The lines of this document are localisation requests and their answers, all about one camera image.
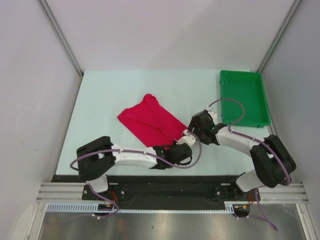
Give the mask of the red t-shirt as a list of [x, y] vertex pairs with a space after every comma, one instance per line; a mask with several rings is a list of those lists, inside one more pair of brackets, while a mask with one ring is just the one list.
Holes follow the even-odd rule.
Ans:
[[171, 145], [187, 129], [150, 93], [140, 103], [124, 109], [117, 118], [146, 147]]

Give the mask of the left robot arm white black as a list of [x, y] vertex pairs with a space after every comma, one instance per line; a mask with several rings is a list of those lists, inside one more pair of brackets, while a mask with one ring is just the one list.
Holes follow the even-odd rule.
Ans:
[[100, 200], [110, 196], [107, 171], [114, 166], [133, 166], [152, 170], [166, 170], [174, 166], [187, 166], [186, 159], [192, 160], [191, 147], [196, 139], [184, 135], [172, 145], [147, 148], [123, 147], [111, 142], [109, 136], [102, 136], [76, 150], [76, 160], [70, 167], [78, 172], [78, 177], [91, 185], [93, 194]]

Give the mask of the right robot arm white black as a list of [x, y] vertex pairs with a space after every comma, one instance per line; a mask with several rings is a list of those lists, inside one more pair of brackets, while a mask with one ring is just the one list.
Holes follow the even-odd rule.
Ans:
[[249, 191], [266, 186], [288, 186], [290, 174], [296, 169], [296, 163], [288, 150], [274, 134], [265, 138], [256, 138], [235, 131], [227, 124], [218, 122], [215, 112], [203, 110], [192, 116], [188, 131], [198, 137], [201, 143], [229, 147], [251, 157], [254, 169], [241, 174], [230, 188], [231, 196], [242, 201]]

